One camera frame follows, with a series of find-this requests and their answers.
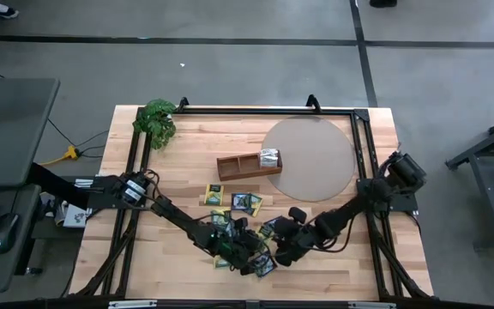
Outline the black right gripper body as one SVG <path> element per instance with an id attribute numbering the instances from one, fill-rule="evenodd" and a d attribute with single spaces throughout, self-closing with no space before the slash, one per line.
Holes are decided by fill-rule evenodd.
<path id="1" fill-rule="evenodd" d="M 304 223 L 307 214 L 297 207 L 291 207 L 288 215 L 289 219 L 281 217 L 274 224 L 274 230 L 287 231 L 287 254 L 284 256 L 274 256 L 278 264 L 286 267 L 291 266 L 293 262 L 297 262 L 307 252 L 303 244 Z"/>

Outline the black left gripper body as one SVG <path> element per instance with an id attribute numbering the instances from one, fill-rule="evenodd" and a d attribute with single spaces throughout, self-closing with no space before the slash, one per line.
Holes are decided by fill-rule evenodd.
<path id="1" fill-rule="evenodd" d="M 226 232 L 228 249 L 225 250 L 225 260 L 235 270 L 239 270 L 242 276 L 250 275 L 255 268 L 250 259 L 256 253 L 256 242 L 250 236 L 255 233 L 248 229 L 248 220 L 245 217 L 230 220 L 229 226 L 230 229 Z"/>

